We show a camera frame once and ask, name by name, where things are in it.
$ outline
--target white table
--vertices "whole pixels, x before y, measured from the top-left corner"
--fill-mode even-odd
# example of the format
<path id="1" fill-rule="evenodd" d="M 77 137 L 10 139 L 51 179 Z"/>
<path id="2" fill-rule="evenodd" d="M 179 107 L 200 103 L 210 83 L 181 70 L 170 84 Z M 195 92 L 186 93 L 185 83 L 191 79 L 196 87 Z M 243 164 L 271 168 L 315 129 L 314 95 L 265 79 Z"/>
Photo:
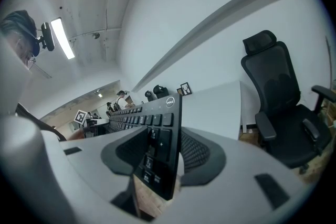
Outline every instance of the white table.
<path id="1" fill-rule="evenodd" d="M 221 84 L 182 97 L 182 126 L 237 140 L 241 114 L 240 81 Z"/>

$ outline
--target keyboard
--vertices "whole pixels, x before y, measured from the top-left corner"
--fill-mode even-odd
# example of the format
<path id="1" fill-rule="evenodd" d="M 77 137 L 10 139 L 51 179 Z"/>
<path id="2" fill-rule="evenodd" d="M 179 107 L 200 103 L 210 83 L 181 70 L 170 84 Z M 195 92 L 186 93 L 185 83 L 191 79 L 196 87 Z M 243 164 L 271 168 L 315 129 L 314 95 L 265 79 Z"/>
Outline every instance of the keyboard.
<path id="1" fill-rule="evenodd" d="M 178 93 L 112 113 L 111 133 L 146 126 L 148 150 L 135 175 L 162 198 L 173 197 L 181 149 L 182 96 Z"/>

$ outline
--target rectangular ceiling light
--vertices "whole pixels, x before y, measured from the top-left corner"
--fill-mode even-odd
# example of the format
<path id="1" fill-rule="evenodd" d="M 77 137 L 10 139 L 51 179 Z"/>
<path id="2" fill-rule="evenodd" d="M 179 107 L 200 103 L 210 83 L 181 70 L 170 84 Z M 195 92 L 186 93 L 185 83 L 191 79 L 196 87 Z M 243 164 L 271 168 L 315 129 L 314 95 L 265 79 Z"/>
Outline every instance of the rectangular ceiling light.
<path id="1" fill-rule="evenodd" d="M 61 45 L 65 55 L 68 57 L 68 59 L 71 59 L 75 57 L 74 53 L 72 52 L 69 42 L 67 40 L 67 37 L 65 35 L 63 25 L 62 25 L 62 19 L 57 18 L 55 20 L 51 21 L 51 26 L 55 32 L 55 35 L 57 37 L 57 40 L 59 44 Z"/>

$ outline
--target chair seat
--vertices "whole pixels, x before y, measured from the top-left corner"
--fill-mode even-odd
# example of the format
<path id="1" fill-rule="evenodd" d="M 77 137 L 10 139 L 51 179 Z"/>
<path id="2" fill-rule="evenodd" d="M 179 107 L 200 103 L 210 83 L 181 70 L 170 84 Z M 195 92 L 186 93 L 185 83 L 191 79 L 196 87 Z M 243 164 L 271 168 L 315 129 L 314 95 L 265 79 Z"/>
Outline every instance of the chair seat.
<path id="1" fill-rule="evenodd" d="M 304 130 L 302 121 L 308 119 L 320 132 L 316 146 L 324 149 L 331 139 L 328 127 L 304 105 L 297 105 L 269 120 L 277 134 L 266 143 L 266 150 L 289 168 L 299 167 L 317 156 L 314 142 Z"/>

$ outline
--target white shirt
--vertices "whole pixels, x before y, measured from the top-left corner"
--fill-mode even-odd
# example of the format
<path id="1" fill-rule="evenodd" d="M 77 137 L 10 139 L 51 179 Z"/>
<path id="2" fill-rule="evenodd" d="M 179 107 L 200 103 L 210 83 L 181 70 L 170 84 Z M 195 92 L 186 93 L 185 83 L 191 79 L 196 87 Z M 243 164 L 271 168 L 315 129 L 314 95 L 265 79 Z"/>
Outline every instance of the white shirt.
<path id="1" fill-rule="evenodd" d="M 117 99 L 117 104 L 120 106 L 122 110 L 125 109 L 125 106 L 128 104 L 124 98 L 118 98 Z"/>

